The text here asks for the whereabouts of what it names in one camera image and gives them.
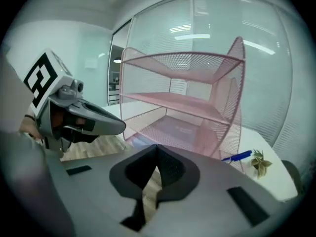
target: white table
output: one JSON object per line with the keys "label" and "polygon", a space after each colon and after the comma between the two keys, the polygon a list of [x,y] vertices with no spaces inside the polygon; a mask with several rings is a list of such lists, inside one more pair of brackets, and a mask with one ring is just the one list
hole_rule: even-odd
{"label": "white table", "polygon": [[[106,106],[104,109],[120,118],[119,105]],[[272,165],[268,167],[267,174],[258,179],[257,170],[250,164],[253,157],[248,157],[241,161],[245,174],[280,201],[296,197],[297,190],[281,159],[259,133],[242,127],[239,153],[253,149],[263,151],[264,159],[272,162]]]}

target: blue pen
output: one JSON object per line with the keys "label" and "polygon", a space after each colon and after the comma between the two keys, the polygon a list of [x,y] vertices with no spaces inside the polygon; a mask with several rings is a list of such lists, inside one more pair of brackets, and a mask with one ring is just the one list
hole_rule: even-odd
{"label": "blue pen", "polygon": [[224,158],[224,159],[222,159],[222,161],[239,161],[241,159],[245,159],[245,158],[251,156],[251,153],[252,153],[252,151],[248,150],[246,152],[243,152],[243,153],[240,153],[237,155],[233,155],[231,157]]}

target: pink wire mesh organizer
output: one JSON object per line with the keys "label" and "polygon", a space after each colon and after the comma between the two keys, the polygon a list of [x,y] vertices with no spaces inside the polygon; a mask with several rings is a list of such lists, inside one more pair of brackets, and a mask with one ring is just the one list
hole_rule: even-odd
{"label": "pink wire mesh organizer", "polygon": [[[238,153],[240,98],[245,52],[237,37],[227,55],[174,52],[145,55],[123,51],[120,67],[120,114],[124,139],[152,143],[223,159]],[[187,91],[179,94],[178,85]],[[195,89],[207,89],[207,98]],[[240,162],[232,165],[241,171]]]}

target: wooden floor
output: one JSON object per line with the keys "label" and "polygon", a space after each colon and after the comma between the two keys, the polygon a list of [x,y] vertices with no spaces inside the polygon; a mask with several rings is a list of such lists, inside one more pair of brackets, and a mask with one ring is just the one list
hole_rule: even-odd
{"label": "wooden floor", "polygon": [[[79,142],[72,144],[61,161],[104,156],[129,149],[131,149],[131,145],[117,136],[100,136],[92,143]],[[161,178],[156,168],[143,190],[143,205],[147,222],[156,211],[156,194],[159,190],[161,190]]]}

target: shelf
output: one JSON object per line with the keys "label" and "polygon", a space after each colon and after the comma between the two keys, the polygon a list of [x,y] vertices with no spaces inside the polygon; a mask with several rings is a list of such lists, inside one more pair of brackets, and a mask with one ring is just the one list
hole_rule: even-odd
{"label": "shelf", "polygon": [[213,84],[243,62],[227,55],[180,52],[146,55],[123,61],[123,64],[173,79]]}
{"label": "shelf", "polygon": [[163,116],[140,131],[137,131],[134,124],[145,122],[148,120],[146,116],[150,116],[150,114],[137,116],[133,120],[126,121],[126,125],[137,132],[126,139],[128,143],[134,145],[135,140],[145,145],[157,143],[182,148],[206,156],[210,155],[218,144],[216,132],[204,130],[204,133],[201,133],[199,126],[170,116]]}
{"label": "shelf", "polygon": [[175,111],[191,114],[196,117],[215,121],[221,124],[230,124],[221,116],[218,110],[210,104],[209,101],[195,97],[171,92],[121,94],[121,96],[167,107]]}

